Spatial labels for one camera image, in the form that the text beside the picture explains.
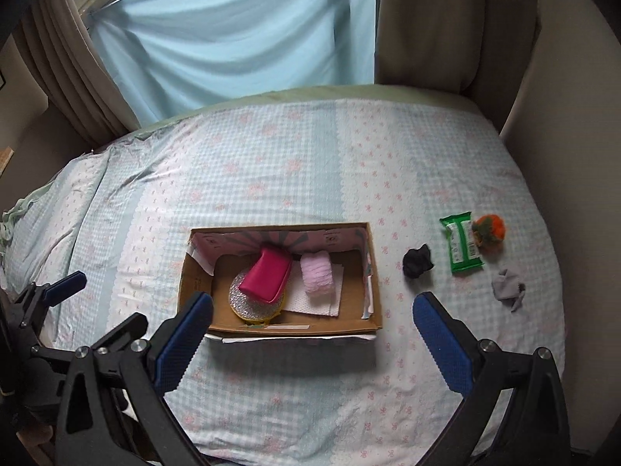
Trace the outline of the grey cloth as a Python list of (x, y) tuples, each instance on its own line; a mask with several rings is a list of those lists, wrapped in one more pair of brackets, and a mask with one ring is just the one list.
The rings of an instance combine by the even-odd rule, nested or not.
[(495, 299), (507, 306), (512, 313), (522, 306), (526, 286), (514, 268), (500, 270), (491, 280), (491, 289)]

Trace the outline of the black sock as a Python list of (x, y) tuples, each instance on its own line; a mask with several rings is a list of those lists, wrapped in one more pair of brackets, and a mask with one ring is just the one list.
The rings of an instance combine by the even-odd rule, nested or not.
[(403, 256), (402, 271), (408, 279), (418, 279), (433, 268), (432, 253), (427, 244), (411, 248)]

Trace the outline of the magenta leather pouch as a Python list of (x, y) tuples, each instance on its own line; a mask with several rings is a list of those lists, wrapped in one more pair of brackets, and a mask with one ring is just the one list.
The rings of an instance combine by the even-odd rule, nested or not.
[(293, 257), (285, 248), (263, 244), (260, 256), (242, 280), (240, 289), (247, 297), (274, 303), (284, 291), (290, 276)]

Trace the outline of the orange green pompom ball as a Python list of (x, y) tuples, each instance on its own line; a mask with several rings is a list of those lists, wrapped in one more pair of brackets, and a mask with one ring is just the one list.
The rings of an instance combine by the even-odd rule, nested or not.
[(506, 236), (504, 220), (496, 214), (484, 215), (473, 222), (473, 233), (480, 250), (500, 250)]

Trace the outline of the pink fluffy plush item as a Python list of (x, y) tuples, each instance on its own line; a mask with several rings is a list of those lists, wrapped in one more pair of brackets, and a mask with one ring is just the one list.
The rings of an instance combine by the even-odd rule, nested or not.
[(331, 257), (326, 250), (309, 252), (300, 259), (300, 270), (306, 295), (319, 298), (335, 291)]

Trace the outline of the cardboard box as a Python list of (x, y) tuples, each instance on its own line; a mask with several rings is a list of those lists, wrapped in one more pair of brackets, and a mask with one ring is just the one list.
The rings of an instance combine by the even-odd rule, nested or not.
[(371, 226), (363, 222), (195, 228), (178, 304), (212, 299), (210, 338), (372, 339), (382, 308)]

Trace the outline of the checkered floral bed sheet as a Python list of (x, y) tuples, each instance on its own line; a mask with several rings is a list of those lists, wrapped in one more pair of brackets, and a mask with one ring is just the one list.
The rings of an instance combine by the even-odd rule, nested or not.
[[(500, 250), (452, 273), (440, 219), (500, 216)], [(166, 400), (198, 448), (244, 465), (413, 465), (459, 404), (411, 318), (430, 290), (476, 336), (565, 357), (562, 282), (518, 165), (471, 110), (371, 100), (236, 106), (123, 138), (71, 161), (2, 228), (4, 286), (80, 270), (87, 286), (47, 318), (53, 346), (99, 339), (131, 313), (173, 316), (194, 228), (363, 222), (383, 326), (374, 341), (206, 340)], [(418, 279), (403, 256), (427, 244)], [(512, 313), (491, 280), (525, 283)]]

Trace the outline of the white paper napkin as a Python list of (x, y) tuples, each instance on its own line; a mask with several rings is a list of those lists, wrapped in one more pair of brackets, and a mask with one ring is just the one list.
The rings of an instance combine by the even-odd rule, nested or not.
[(291, 266), (290, 277), (285, 288), (283, 310), (304, 315), (337, 318), (340, 311), (344, 267), (340, 264), (333, 264), (331, 270), (335, 282), (334, 292), (331, 295), (312, 298), (305, 290), (300, 263), (295, 261)]

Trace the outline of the beige curtain left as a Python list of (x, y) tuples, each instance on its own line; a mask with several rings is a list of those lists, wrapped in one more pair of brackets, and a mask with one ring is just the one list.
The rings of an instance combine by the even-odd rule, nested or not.
[(13, 37), (38, 86), (93, 148), (139, 129), (74, 0), (33, 0)]

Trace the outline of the beige curtain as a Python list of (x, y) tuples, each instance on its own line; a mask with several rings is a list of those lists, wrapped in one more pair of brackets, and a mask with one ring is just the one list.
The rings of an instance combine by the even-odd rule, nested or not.
[(375, 81), (462, 96), (502, 129), (539, 29), (538, 0), (376, 0)]
[(93, 148), (139, 129), (74, 0), (33, 0), (13, 37), (38, 86)]

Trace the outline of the beige curtain right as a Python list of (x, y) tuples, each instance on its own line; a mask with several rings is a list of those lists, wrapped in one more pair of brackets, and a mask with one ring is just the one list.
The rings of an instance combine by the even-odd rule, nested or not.
[(502, 129), (539, 29), (538, 0), (376, 0), (375, 81), (462, 96)]

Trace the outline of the light blue curtain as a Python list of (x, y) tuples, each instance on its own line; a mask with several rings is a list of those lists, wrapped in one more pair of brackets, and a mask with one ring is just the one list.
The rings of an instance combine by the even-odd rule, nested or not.
[(117, 0), (90, 38), (141, 125), (244, 96), (374, 79), (376, 0)]

